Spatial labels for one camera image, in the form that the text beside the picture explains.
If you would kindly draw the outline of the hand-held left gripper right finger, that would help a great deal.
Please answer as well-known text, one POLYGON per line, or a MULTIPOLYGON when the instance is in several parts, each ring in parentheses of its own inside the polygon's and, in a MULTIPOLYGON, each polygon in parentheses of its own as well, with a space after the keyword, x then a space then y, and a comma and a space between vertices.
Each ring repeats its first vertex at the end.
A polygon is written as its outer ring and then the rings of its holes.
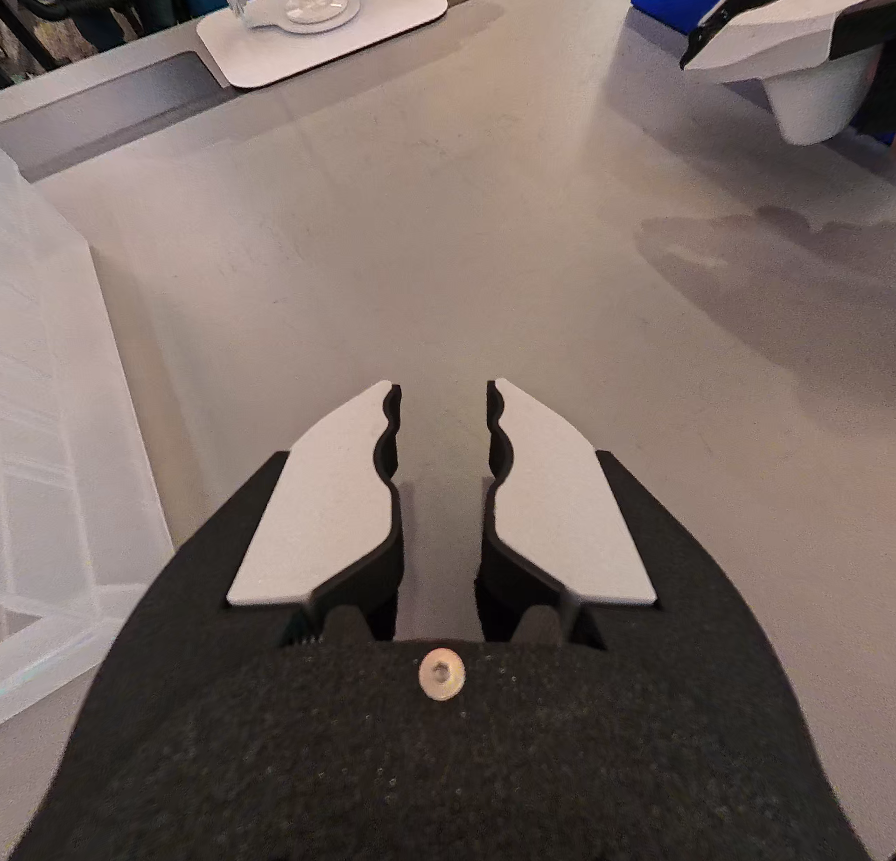
POLYGON ((530 610, 564 636, 593 609, 659 611, 658 592, 599 452, 506 378, 487 383, 488 466, 481 533, 481 629, 511 636, 530 610))

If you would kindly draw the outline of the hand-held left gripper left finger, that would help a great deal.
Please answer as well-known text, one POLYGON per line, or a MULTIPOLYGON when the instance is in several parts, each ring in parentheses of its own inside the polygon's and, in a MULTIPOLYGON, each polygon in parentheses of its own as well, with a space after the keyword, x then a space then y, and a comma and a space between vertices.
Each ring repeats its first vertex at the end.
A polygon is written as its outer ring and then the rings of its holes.
POLYGON ((379 381, 293 444, 231 583, 230 606, 378 608, 397 595, 400 401, 399 385, 379 381))

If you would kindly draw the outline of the clear plastic organizer box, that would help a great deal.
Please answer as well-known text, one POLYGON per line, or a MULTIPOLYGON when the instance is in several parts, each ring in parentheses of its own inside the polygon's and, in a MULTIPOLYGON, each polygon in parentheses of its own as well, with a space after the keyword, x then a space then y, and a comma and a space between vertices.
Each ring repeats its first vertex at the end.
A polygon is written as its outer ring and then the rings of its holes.
POLYGON ((1 722, 99 665, 173 545, 87 241, 1 154, 1 722))

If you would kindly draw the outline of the grey desk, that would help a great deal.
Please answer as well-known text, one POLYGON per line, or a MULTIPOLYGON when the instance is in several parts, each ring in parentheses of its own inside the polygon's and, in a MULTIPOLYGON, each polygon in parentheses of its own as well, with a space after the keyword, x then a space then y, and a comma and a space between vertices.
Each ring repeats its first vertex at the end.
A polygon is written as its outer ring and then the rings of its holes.
POLYGON ((459 0, 35 185, 91 248, 174 541, 396 382, 397 634, 472 640, 508 378, 723 567, 887 856, 894 155, 787 145, 679 44, 629 0, 459 0))

